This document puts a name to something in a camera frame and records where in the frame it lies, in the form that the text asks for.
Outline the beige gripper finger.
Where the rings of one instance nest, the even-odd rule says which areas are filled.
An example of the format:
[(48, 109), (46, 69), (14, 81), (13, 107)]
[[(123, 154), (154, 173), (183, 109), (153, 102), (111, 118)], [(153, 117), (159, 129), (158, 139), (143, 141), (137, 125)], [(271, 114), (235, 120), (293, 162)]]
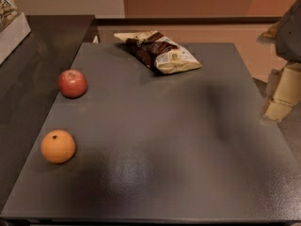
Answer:
[(288, 62), (281, 70), (272, 70), (266, 87), (263, 116), (282, 121), (301, 100), (301, 64)]
[(279, 28), (279, 22), (272, 24), (268, 29), (263, 31), (258, 37), (257, 42), (260, 43), (274, 43), (276, 34)]

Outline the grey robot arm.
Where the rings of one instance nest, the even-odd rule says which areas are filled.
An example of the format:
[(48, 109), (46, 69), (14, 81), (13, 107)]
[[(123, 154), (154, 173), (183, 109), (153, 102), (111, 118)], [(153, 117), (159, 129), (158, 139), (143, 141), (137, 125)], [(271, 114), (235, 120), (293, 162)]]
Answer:
[(272, 70), (269, 75), (262, 112), (266, 119), (282, 121), (301, 101), (301, 0), (259, 35), (258, 41), (273, 43), (277, 56), (287, 61), (281, 70)]

